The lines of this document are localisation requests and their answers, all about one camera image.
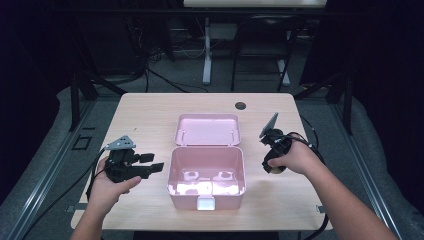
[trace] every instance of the pink lid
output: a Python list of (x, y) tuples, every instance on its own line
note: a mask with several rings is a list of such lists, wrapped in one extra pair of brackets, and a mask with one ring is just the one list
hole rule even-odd
[(175, 143), (178, 145), (238, 145), (240, 130), (234, 114), (182, 114), (178, 120)]

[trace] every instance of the white desk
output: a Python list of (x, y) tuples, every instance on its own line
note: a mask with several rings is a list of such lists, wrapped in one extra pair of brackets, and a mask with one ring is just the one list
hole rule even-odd
[[(237, 110), (244, 102), (245, 110)], [(315, 230), (324, 219), (311, 183), (290, 170), (267, 174), (262, 161), (269, 146), (259, 134), (275, 112), (277, 128), (305, 135), (295, 102), (289, 94), (239, 93), (140, 93), (125, 94), (115, 112), (103, 146), (123, 135), (136, 144), (136, 153), (155, 153), (154, 163), (164, 162), (162, 172), (124, 194), (107, 215), (103, 228), (150, 231), (276, 231)], [(167, 191), (168, 174), (178, 117), (183, 113), (232, 113), (239, 118), (244, 153), (246, 192), (234, 210), (190, 211), (174, 207)], [(85, 190), (80, 203), (86, 203)], [(71, 226), (83, 214), (77, 210)]]
[[(184, 0), (188, 8), (325, 8), (327, 0)], [(284, 61), (278, 61), (280, 71), (284, 69)], [(203, 68), (203, 84), (211, 83), (212, 56), (210, 51), (210, 24), (205, 19), (205, 65)], [(283, 86), (289, 86), (286, 73)]]

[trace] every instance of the person's left hand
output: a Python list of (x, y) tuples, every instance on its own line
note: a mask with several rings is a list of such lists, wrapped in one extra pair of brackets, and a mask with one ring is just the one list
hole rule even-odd
[(105, 217), (110, 212), (113, 205), (119, 200), (119, 196), (129, 193), (130, 189), (137, 186), (141, 182), (139, 176), (128, 179), (127, 181), (114, 183), (106, 175), (104, 171), (107, 157), (99, 161), (97, 166), (97, 177), (94, 179), (91, 189), (90, 201), (87, 210), (92, 214)]

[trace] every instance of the gray carpet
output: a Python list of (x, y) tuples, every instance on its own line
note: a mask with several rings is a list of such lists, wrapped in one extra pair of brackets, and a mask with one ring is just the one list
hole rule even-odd
[[(293, 61), (289, 67), (289, 76), (292, 80), (290, 87), (283, 88), (283, 92), (296, 94), (303, 90), (298, 86), (303, 65), (309, 50), (309, 43), (298, 41)], [(190, 59), (184, 54), (177, 55), (173, 63), (163, 57), (157, 64), (150, 67), (168, 79), (205, 88), (209, 92), (229, 92), (231, 60), (227, 58), (228, 51), (216, 50), (213, 52), (212, 83), (209, 86), (202, 85), (203, 56)], [(163, 80), (150, 76), (149, 92), (176, 92), (177, 90), (166, 84)], [(129, 92), (144, 92), (146, 79), (120, 85)], [(239, 81), (236, 83), (236, 92), (275, 92), (278, 82), (252, 82)], [(192, 92), (202, 92), (199, 88), (184, 89)], [(63, 165), (55, 177), (55, 181), (48, 191), (38, 209), (39, 215), (53, 200), (55, 200), (65, 188), (70, 186), (90, 165), (106, 134), (119, 98), (104, 87), (98, 86), (101, 97), (92, 106), (83, 103), (82, 106), (91, 109), (87, 118), (80, 126), (77, 136), (91, 138), (86, 150), (72, 150), (74, 142), (67, 146)], [(297, 101), (300, 114), (308, 119), (315, 127), (320, 140), (320, 151), (324, 156), (329, 169), (362, 201), (370, 208), (372, 204), (367, 192), (360, 180), (354, 164), (354, 157), (345, 141), (343, 131), (337, 127), (339, 119), (322, 99), (325, 90), (320, 90), (312, 98)], [(65, 89), (58, 94), (61, 101), (61, 109), (49, 134), (46, 136), (34, 159), (28, 166), (24, 175), (17, 183), (13, 191), (0, 207), (0, 239), (7, 239), (9, 233), (15, 227), (26, 201), (31, 197), (38, 180), (46, 173), (57, 152), (66, 139), (72, 137), (68, 132), (71, 120), (70, 94)], [(314, 142), (314, 136), (309, 126), (304, 125), (308, 138)], [(354, 101), (352, 112), (353, 138), (357, 143), (372, 176), (380, 190), (393, 219), (399, 228), (403, 239), (423, 239), (424, 220), (400, 194), (396, 184), (390, 178), (385, 168), (384, 152), (375, 130), (367, 118), (366, 111), (361, 104)], [(66, 209), (78, 202), (83, 191), (87, 175), (81, 180), (62, 200), (60, 200), (32, 229), (27, 239), (67, 239), (72, 233), (70, 221), (72, 213)], [(302, 232), (302, 238), (310, 232)], [(132, 232), (104, 231), (104, 239), (132, 239)], [(295, 232), (281, 232), (281, 239), (297, 239)], [(337, 239), (334, 231), (326, 231), (316, 239)]]

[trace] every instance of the open pink box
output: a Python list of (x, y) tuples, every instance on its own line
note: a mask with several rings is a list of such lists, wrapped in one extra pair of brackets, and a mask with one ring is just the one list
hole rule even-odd
[(178, 209), (236, 209), (246, 191), (238, 117), (183, 114), (175, 135), (168, 192)]

